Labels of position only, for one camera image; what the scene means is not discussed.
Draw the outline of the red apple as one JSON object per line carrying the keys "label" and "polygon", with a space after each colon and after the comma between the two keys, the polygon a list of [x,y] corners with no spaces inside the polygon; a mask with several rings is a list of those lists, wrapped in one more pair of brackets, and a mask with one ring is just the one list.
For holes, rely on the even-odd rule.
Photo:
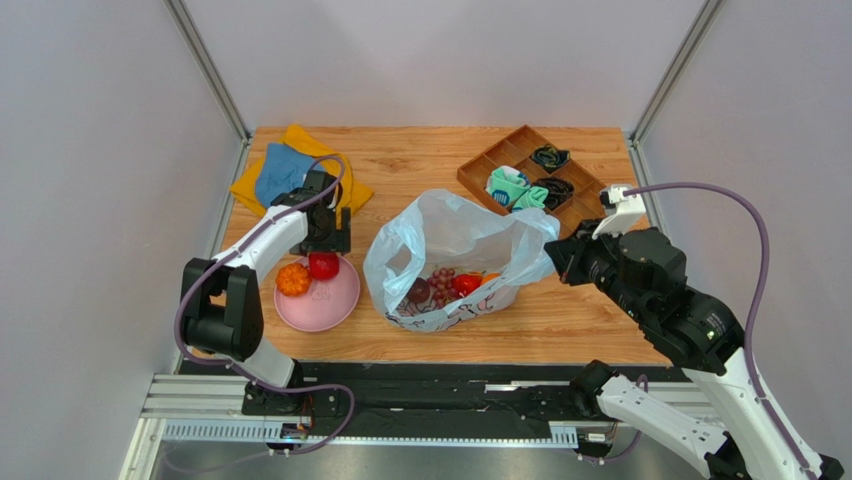
{"label": "red apple", "polygon": [[308,255],[308,269],[314,280],[333,280],[340,272],[340,257],[334,252],[312,252]]}

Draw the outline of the orange tangerine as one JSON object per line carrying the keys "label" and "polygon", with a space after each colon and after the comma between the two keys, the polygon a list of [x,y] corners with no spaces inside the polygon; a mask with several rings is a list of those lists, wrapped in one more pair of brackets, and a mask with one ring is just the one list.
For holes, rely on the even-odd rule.
{"label": "orange tangerine", "polygon": [[309,269],[300,263],[291,263],[280,268],[275,278],[277,291],[286,297],[300,297],[307,294],[312,283],[313,276]]}

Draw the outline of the light blue plastic bag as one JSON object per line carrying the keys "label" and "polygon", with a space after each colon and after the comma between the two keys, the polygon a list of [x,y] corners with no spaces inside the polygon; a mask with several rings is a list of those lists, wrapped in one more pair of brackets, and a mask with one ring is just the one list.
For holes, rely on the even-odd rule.
{"label": "light blue plastic bag", "polygon": [[[379,229],[366,253],[372,304],[392,324],[420,333],[503,310],[521,288],[553,274],[544,246],[559,230],[541,209],[501,216],[447,190],[428,190]],[[416,280],[442,268],[493,278],[442,307],[407,299]]]}

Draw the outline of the dark purple mangosteen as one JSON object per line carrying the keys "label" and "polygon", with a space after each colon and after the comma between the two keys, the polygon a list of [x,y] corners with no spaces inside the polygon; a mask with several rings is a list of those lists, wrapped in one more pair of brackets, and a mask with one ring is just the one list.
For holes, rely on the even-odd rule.
{"label": "dark purple mangosteen", "polygon": [[417,278],[409,288],[406,299],[414,304],[424,304],[432,298],[432,287],[428,280]]}

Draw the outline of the purple grapes bunch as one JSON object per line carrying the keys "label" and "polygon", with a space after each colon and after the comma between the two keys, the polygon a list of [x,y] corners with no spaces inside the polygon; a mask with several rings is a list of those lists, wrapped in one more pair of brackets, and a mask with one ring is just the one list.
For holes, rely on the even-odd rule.
{"label": "purple grapes bunch", "polygon": [[456,271],[451,268],[439,268],[427,278],[433,307],[436,309],[444,308],[447,304],[461,298],[461,293],[454,286],[455,278]]}

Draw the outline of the red strawberry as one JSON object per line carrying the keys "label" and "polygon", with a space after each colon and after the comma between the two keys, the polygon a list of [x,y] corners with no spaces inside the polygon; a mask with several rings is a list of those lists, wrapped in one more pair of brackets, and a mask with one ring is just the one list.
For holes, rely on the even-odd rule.
{"label": "red strawberry", "polygon": [[452,292],[457,298],[467,297],[482,285],[481,273],[462,273],[451,280]]}

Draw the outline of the red yellow pear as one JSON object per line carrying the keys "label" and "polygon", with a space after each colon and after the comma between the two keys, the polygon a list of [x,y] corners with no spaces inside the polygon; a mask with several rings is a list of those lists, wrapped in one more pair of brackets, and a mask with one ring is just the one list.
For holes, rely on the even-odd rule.
{"label": "red yellow pear", "polygon": [[480,285],[481,285],[481,286],[486,285],[486,284],[488,284],[489,282],[491,282],[491,281],[493,281],[493,280],[495,280],[495,279],[498,279],[499,277],[500,277],[500,274],[499,274],[499,273],[497,273],[497,272],[487,274],[487,275],[485,275],[485,276],[483,276],[483,277],[482,277]]}

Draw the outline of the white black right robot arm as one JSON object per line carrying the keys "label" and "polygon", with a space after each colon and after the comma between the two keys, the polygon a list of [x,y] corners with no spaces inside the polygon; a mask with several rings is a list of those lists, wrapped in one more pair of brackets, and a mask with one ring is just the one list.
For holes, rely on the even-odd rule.
{"label": "white black right robot arm", "polygon": [[638,325],[644,339],[680,369],[722,420],[683,414],[606,363],[594,360],[570,381],[570,404],[585,418],[625,421],[666,446],[706,479],[839,479],[839,460],[806,445],[789,421],[763,407],[750,379],[745,332],[717,298],[687,284],[686,256],[655,228],[596,236],[584,220],[545,244],[561,282],[595,285]]}

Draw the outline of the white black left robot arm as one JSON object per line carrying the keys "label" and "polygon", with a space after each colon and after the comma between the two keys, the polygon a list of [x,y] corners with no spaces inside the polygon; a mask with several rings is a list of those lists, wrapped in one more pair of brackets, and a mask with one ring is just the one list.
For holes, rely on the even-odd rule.
{"label": "white black left robot arm", "polygon": [[341,179],[310,169],[303,184],[276,197],[265,216],[230,248],[194,258],[183,270],[174,338],[185,359],[227,365],[276,392],[299,390],[299,366],[264,335],[262,281],[287,254],[308,264],[309,283],[331,279],[316,265],[340,265],[351,250],[351,212],[340,204]]}

